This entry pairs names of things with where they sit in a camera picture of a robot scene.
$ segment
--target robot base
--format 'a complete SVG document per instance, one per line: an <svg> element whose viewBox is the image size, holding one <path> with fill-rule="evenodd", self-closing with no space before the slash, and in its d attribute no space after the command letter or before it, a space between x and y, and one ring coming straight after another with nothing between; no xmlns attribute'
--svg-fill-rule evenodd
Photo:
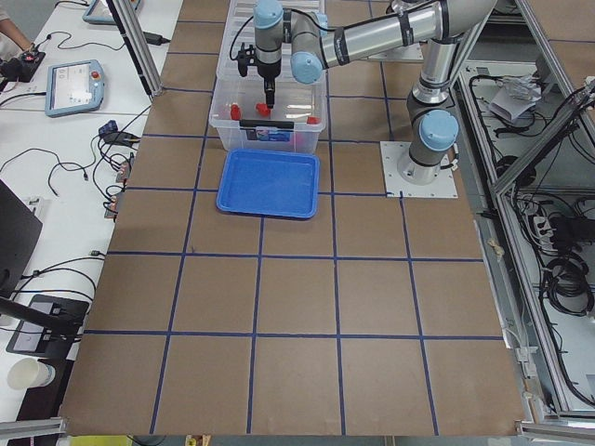
<svg viewBox="0 0 595 446"><path fill-rule="evenodd" d="M418 186L404 179L399 173L398 163L409 151L410 142L382 141L380 153L384 168L384 183L389 197L411 198L458 198L455 179L450 169L441 170L436 179L426 186Z"/></svg>

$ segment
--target blue tray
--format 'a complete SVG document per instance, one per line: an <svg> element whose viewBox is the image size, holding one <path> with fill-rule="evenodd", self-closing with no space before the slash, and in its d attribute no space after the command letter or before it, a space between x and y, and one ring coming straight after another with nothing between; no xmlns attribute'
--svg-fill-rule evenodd
<svg viewBox="0 0 595 446"><path fill-rule="evenodd" d="M320 161L286 151L230 151L217 207L226 212L310 218L318 205Z"/></svg>

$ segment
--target paper cup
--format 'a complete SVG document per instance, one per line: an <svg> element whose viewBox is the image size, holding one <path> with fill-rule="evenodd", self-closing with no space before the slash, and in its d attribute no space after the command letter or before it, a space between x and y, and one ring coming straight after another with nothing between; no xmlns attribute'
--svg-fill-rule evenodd
<svg viewBox="0 0 595 446"><path fill-rule="evenodd" d="M33 358L20 360L8 372L8 386L15 390L45 387L56 377L56 369Z"/></svg>

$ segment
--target tablet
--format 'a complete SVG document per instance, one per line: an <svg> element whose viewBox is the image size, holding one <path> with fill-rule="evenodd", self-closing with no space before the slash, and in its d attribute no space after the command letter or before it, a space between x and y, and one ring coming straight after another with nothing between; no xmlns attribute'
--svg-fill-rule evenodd
<svg viewBox="0 0 595 446"><path fill-rule="evenodd" d="M47 72L46 115L92 112L103 101L103 70L96 60L65 63Z"/></svg>
<svg viewBox="0 0 595 446"><path fill-rule="evenodd" d="M130 0L132 7L138 9L140 0ZM107 0L93 0L83 15L83 20L96 25L114 25Z"/></svg>

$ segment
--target grey floor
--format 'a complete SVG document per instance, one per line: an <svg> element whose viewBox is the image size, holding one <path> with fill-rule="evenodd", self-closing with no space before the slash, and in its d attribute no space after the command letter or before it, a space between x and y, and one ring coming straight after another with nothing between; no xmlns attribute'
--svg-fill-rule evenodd
<svg viewBox="0 0 595 446"><path fill-rule="evenodd" d="M7 10L13 21L32 40L39 34L47 18L54 9L56 0L2 0L2 5ZM518 54L520 60L531 60L536 57L536 46L527 42L526 33L522 34L522 41L505 44L502 46L497 36L486 33L481 42L473 51L473 59L508 59L511 54ZM511 52L510 46L514 45L516 51ZM394 442L390 439L387 446L535 446L550 445L551 443L529 442L527 439L510 438L403 438L398 437ZM183 437L168 438L162 446L182 446ZM557 443L560 446L570 446L571 443ZM385 439L380 437L215 437L212 446L384 446Z"/></svg>

